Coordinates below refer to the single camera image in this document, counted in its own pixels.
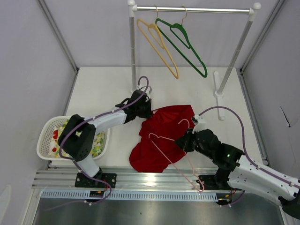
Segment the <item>red skirt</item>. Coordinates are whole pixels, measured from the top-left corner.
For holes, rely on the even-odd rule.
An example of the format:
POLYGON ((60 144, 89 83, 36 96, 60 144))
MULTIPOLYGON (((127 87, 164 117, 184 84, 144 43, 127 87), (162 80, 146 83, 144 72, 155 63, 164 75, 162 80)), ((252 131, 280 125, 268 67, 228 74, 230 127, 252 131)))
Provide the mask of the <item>red skirt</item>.
POLYGON ((188 128, 193 128, 194 111, 190 105, 171 105, 158 108, 151 118, 142 123, 139 143, 129 156, 130 165, 140 173, 161 173, 185 153, 175 140, 188 128))

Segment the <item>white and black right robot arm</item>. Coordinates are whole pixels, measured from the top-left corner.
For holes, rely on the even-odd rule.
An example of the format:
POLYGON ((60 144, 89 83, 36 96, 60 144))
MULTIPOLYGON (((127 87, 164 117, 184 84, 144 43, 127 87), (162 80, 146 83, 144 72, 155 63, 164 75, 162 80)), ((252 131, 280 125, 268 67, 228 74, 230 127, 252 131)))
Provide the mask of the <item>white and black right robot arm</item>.
POLYGON ((227 186, 263 197, 289 216, 300 218, 300 180, 280 173, 251 159, 242 150, 219 141, 209 129, 193 132, 188 129, 175 143, 185 152, 196 151, 218 167, 214 184, 227 186))

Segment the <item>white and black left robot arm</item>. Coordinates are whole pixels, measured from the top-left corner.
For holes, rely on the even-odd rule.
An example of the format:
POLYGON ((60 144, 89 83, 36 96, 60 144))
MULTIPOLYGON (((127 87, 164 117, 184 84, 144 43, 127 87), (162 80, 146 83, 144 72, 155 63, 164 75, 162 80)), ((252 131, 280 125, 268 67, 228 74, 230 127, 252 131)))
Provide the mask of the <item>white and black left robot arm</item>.
POLYGON ((124 99, 109 112, 88 119, 78 114, 70 117, 58 138, 58 145, 86 175, 85 182, 90 187, 98 187, 102 181, 100 167, 96 165, 90 153, 97 134, 126 124, 136 117, 151 118, 151 103, 147 93, 135 90, 130 98, 124 99))

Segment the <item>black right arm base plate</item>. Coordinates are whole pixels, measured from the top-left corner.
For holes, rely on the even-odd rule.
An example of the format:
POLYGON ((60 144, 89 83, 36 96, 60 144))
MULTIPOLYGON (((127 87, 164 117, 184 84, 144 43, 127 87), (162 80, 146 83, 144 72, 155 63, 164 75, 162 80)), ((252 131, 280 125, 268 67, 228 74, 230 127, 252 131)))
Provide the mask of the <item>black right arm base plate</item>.
POLYGON ((196 182, 200 187, 204 186, 205 190, 222 190, 222 186, 218 183, 215 175, 200 174, 196 182))

